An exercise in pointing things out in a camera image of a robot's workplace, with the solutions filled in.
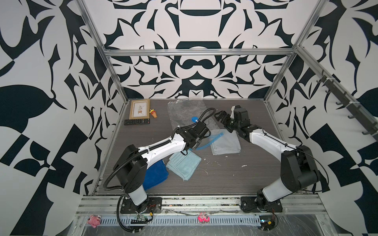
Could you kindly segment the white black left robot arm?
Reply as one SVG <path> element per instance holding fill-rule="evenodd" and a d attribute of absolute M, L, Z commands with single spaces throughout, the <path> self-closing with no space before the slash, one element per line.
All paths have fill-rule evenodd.
<path fill-rule="evenodd" d="M 196 148 L 210 134 L 207 125 L 197 121 L 192 125 L 175 128 L 168 138 L 155 144 L 127 146 L 104 182 L 103 189 L 121 190 L 136 207 L 147 204 L 148 196 L 143 187 L 147 170 L 172 154 L 188 154 L 190 149 Z"/>

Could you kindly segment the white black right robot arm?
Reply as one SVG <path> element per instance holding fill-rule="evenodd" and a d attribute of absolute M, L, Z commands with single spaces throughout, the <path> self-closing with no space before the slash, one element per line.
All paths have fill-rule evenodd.
<path fill-rule="evenodd" d="M 277 158 L 281 163 L 280 178 L 257 193 L 256 206 L 265 205 L 316 184 L 321 180 L 316 161 L 307 146 L 291 146 L 273 137 L 263 128 L 251 124 L 248 111 L 239 105 L 233 106 L 231 114 L 220 111 L 214 114 L 230 132 L 257 145 Z"/>

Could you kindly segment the clear plastic vacuum bag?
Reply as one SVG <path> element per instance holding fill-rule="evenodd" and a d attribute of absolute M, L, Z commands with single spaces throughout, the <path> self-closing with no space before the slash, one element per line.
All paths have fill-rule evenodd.
<path fill-rule="evenodd" d="M 195 124 L 208 108 L 202 100 L 175 100 L 168 102 L 167 109 L 172 128 L 175 129 Z M 194 145 L 194 149 L 196 150 L 210 147 L 224 136 L 223 131 L 219 129 L 213 117 L 209 117 L 203 121 L 212 112 L 212 110 L 206 112 L 201 118 L 201 121 L 206 124 L 209 131 L 204 135 L 204 138 L 201 138 L 199 143 Z"/>

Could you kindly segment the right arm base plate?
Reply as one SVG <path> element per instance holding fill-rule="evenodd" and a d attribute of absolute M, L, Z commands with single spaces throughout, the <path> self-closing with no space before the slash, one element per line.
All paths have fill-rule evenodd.
<path fill-rule="evenodd" d="M 244 213 L 283 212 L 280 200 L 269 202 L 263 195 L 241 197 L 240 208 Z"/>

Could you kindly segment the grey towel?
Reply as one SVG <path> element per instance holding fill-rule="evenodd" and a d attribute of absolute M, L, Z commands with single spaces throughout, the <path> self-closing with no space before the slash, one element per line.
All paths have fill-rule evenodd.
<path fill-rule="evenodd" d="M 241 145 L 236 131 L 230 133 L 226 129 L 212 130 L 211 151 L 213 155 L 240 153 Z"/>

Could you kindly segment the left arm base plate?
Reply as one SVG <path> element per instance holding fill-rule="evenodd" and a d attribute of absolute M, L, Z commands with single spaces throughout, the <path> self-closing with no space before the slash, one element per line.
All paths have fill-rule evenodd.
<path fill-rule="evenodd" d="M 151 197 L 147 198 L 142 204 L 136 206 L 131 199 L 123 199 L 120 206 L 121 214 L 136 214 L 136 213 L 161 213 L 162 198 Z"/>

